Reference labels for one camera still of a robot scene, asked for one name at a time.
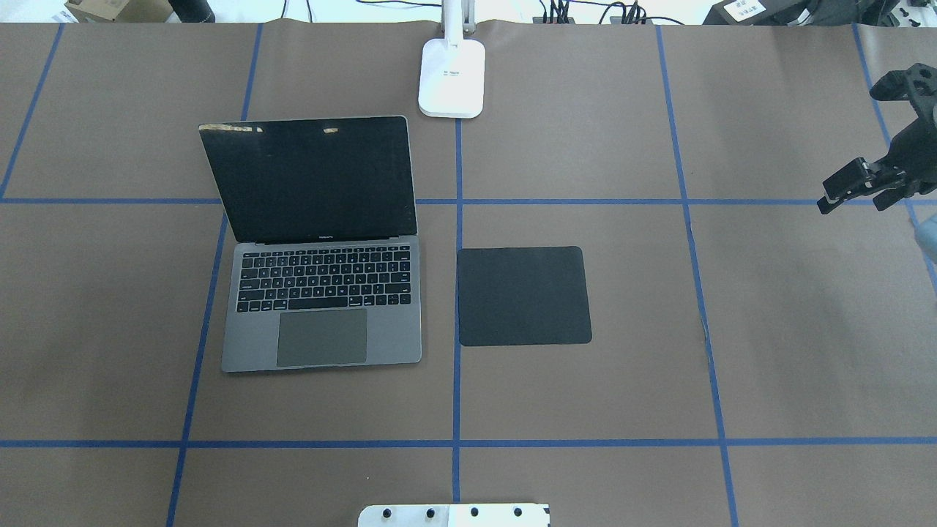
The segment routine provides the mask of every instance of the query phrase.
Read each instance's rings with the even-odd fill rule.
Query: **square black pad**
[[[592,340],[579,247],[464,248],[457,267],[464,346]]]

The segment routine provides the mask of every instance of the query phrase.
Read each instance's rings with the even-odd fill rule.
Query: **white mounting plate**
[[[467,38],[458,46],[445,38],[428,40],[417,99],[420,110],[431,117],[477,117],[484,101],[484,45]]]
[[[550,505],[370,505],[358,516],[358,527],[550,527]]]

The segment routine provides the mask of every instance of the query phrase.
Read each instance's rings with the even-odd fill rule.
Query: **laptop key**
[[[263,291],[241,291],[237,294],[239,302],[244,302],[245,300],[260,300],[262,298]]]
[[[389,283],[384,286],[385,293],[409,293],[408,283]]]
[[[346,308],[349,300],[345,296],[334,298],[299,298],[290,301],[290,309]]]

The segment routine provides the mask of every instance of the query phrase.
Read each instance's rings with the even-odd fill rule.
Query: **open laptop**
[[[221,369],[423,355],[402,116],[199,126],[238,245]]]

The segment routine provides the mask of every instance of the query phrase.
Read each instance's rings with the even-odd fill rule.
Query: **white desk lamp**
[[[431,117],[470,119],[482,112],[484,46],[462,37],[463,8],[467,29],[474,30],[474,0],[443,0],[443,33],[423,46],[420,68],[420,110]]]

